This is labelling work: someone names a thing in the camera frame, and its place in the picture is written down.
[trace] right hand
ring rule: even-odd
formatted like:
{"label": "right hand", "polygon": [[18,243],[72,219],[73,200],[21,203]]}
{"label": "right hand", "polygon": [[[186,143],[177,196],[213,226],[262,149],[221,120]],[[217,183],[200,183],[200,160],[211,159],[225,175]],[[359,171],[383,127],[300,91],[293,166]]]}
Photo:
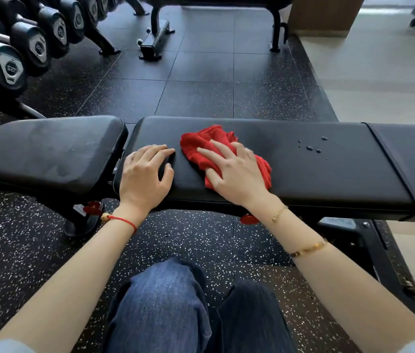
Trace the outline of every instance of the right hand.
{"label": "right hand", "polygon": [[200,147],[198,152],[214,162],[222,172],[222,177],[220,177],[212,168],[206,170],[206,176],[217,193],[228,201],[247,209],[260,197],[269,194],[252,150],[245,148],[239,142],[231,142],[237,150],[237,155],[235,155],[223,143],[214,140],[211,140],[211,143],[224,157]]}

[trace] microfiber cloth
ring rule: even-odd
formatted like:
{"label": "microfiber cloth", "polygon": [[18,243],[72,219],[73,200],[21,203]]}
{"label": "microfiber cloth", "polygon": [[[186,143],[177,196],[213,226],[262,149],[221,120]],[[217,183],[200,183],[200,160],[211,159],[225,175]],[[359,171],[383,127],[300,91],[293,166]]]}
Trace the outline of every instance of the microfiber cloth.
{"label": "microfiber cloth", "polygon": [[[238,138],[234,135],[233,132],[226,133],[222,126],[212,125],[207,127],[197,133],[187,133],[181,136],[180,146],[181,149],[188,160],[194,162],[198,165],[199,169],[205,171],[207,168],[212,168],[222,177],[221,170],[217,167],[211,160],[205,158],[200,154],[196,149],[198,147],[211,150],[223,157],[223,154],[215,147],[210,140],[215,140],[217,142],[223,143],[228,146],[234,154],[237,154],[237,149],[231,145],[231,142],[237,142]],[[255,155],[258,168],[262,174],[263,180],[265,182],[266,189],[271,188],[271,167],[268,162],[266,162],[260,156]],[[209,189],[213,189],[211,181],[209,178],[204,178],[204,183]],[[246,214],[240,219],[243,224],[257,224],[258,219],[252,215]]]}

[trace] blue jeans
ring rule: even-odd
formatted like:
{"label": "blue jeans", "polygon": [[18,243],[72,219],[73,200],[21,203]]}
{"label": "blue jeans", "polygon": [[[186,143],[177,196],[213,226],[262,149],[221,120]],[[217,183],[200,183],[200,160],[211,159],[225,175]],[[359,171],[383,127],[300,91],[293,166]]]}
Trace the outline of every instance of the blue jeans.
{"label": "blue jeans", "polygon": [[132,277],[111,302],[103,352],[297,352],[269,288],[236,281],[212,334],[205,286],[203,271],[177,258]]}

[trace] speckled rubber flooring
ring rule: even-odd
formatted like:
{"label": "speckled rubber flooring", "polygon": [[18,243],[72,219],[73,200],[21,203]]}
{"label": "speckled rubber flooring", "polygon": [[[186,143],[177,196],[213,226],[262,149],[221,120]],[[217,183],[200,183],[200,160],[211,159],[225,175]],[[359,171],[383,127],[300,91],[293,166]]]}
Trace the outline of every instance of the speckled rubber flooring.
{"label": "speckled rubber flooring", "polygon": [[[120,55],[103,58],[88,40],[72,46],[31,79],[23,101],[47,117],[112,114],[128,123],[153,114],[336,121],[299,40],[269,52],[268,11],[166,7],[161,18],[176,33],[160,62],[139,60],[136,39],[150,18],[122,5],[99,25]],[[0,124],[12,120],[0,114]],[[116,202],[106,204],[111,210]],[[0,327],[84,244],[65,237],[62,224],[34,199],[0,191]],[[252,278],[275,290],[299,352],[358,352],[262,226],[175,210],[151,214],[126,247],[74,351],[97,352],[116,289],[174,255],[205,269],[211,313],[235,277]]]}

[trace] weight bench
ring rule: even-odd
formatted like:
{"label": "weight bench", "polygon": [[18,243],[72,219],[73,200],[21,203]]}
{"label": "weight bench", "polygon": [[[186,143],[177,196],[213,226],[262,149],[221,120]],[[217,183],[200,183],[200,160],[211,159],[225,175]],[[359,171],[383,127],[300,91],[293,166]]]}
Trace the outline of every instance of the weight bench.
{"label": "weight bench", "polygon": [[180,148],[182,134],[213,124],[234,131],[270,163],[271,192],[309,223],[326,216],[415,220],[415,125],[156,116],[135,126],[114,116],[20,120],[0,126],[0,189],[36,197],[68,220],[69,236],[86,235],[98,226],[101,200],[119,197],[124,158],[166,143],[176,149],[168,159],[175,178],[156,210],[241,216],[246,210],[207,189],[204,173]]}
{"label": "weight bench", "polygon": [[141,48],[140,59],[147,61],[156,61],[161,58],[160,51],[167,39],[167,36],[174,30],[170,29],[170,23],[167,20],[159,20],[159,12],[164,6],[217,6],[217,7],[260,7],[266,8],[273,15],[273,30],[269,50],[271,52],[281,51],[280,31],[284,28],[284,43],[287,40],[289,28],[286,22],[281,22],[280,10],[292,4],[293,0],[143,0],[152,5],[151,29],[148,29],[147,38],[142,41],[137,40]]}

